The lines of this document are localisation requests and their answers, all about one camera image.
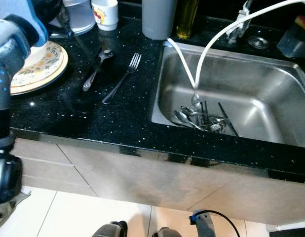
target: glass bottle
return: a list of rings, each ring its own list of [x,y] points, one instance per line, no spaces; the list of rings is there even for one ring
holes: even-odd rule
[[[182,1],[177,27],[177,35],[182,39],[188,39],[191,36],[198,1],[199,0]]]

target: patterned plate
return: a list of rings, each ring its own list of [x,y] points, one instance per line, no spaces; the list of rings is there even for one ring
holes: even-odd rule
[[[68,55],[65,49],[47,42],[45,56],[36,64],[22,68],[11,82],[11,95],[23,94],[39,89],[57,79],[65,70]]]

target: speckled black granite countertop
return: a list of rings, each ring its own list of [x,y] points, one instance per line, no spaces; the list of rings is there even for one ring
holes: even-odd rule
[[[205,20],[197,19],[195,34],[190,40],[174,39],[205,46],[215,32],[227,24],[208,18],[204,24],[201,21]],[[250,28],[248,34],[256,30]],[[259,34],[271,34],[269,31],[261,29]],[[11,127],[18,137],[49,134],[141,148],[199,161],[214,160],[276,171],[284,174],[280,179],[287,177],[305,182],[305,148],[197,130],[191,132],[185,128],[150,122],[148,108],[158,75],[162,42],[150,40],[142,34],[140,19],[120,17],[115,31],[103,32],[95,26],[73,40],[51,40],[66,49],[68,67],[51,85],[13,97]],[[281,58],[275,49],[274,52],[257,51],[245,44],[242,47],[226,46],[223,41],[217,42],[214,48]],[[91,89],[83,93],[82,85],[101,46],[111,48],[115,57],[104,61]],[[135,52],[142,54],[138,71],[126,79],[111,104],[102,104],[101,100],[123,76]]]

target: stainless steel sink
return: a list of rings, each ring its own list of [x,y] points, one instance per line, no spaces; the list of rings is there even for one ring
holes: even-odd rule
[[[178,45],[194,76],[203,48]],[[297,64],[210,50],[194,90],[177,52],[165,43],[151,121],[179,123],[173,111],[192,107],[194,93],[218,116],[220,102],[240,137],[305,147],[305,74]]]

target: silver fork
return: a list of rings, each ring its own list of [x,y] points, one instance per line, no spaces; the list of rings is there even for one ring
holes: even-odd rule
[[[128,65],[126,73],[124,74],[122,79],[118,82],[116,87],[114,87],[114,89],[102,100],[103,104],[107,105],[112,101],[112,99],[113,99],[114,95],[116,94],[118,88],[121,86],[121,84],[123,83],[123,81],[125,80],[127,75],[130,74],[130,73],[134,73],[136,71],[139,62],[141,61],[141,57],[142,57],[141,54],[134,53],[134,56],[132,58],[132,61]]]

